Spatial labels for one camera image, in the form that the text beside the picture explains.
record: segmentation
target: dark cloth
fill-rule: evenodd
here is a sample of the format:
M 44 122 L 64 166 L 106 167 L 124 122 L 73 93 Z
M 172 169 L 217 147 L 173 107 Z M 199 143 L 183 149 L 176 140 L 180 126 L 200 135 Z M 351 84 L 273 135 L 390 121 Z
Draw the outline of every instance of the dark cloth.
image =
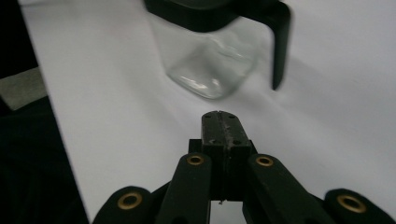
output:
M 88 223 L 49 99 L 0 118 L 1 223 Z
M 8 105 L 3 101 L 3 99 L 0 96 L 0 118 L 11 113 L 11 109 L 8 107 Z
M 37 67 L 32 43 L 17 0 L 0 1 L 0 78 Z

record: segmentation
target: white surface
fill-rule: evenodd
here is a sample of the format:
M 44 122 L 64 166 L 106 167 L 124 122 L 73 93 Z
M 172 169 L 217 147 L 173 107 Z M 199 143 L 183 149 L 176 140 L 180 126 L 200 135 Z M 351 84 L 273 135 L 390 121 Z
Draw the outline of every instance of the white surface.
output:
M 283 86 L 270 90 L 263 28 L 262 64 L 221 101 L 163 73 L 139 0 L 21 2 L 90 219 L 117 189 L 169 181 L 212 110 L 238 116 L 308 191 L 353 189 L 396 217 L 395 1 L 287 1 Z M 212 223 L 243 223 L 239 210 L 216 206 Z

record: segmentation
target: screw hole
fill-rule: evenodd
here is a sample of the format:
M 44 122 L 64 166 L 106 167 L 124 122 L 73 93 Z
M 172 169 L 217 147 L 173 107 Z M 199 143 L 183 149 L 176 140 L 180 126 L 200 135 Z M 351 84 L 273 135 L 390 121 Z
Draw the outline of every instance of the screw hole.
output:
M 364 213 L 367 210 L 364 203 L 350 195 L 339 195 L 337 197 L 337 202 L 339 202 L 345 209 L 354 213 Z
M 130 192 L 122 195 L 119 198 L 118 206 L 122 210 L 129 210 L 136 208 L 142 203 L 142 195 L 138 192 Z
M 261 166 L 272 166 L 274 164 L 273 160 L 266 156 L 258 157 L 256 162 Z
M 191 165 L 200 165 L 204 163 L 204 158 L 201 156 L 190 156 L 187 158 L 187 162 Z

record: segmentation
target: black handle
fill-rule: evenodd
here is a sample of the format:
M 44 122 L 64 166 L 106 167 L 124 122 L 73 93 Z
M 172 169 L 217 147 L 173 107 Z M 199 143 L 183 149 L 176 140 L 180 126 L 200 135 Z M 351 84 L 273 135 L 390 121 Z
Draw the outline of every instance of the black handle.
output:
M 265 7 L 245 7 L 238 14 L 254 21 L 266 24 L 274 33 L 274 58 L 272 88 L 276 90 L 285 73 L 285 64 L 289 42 L 291 13 L 282 2 L 274 2 Z

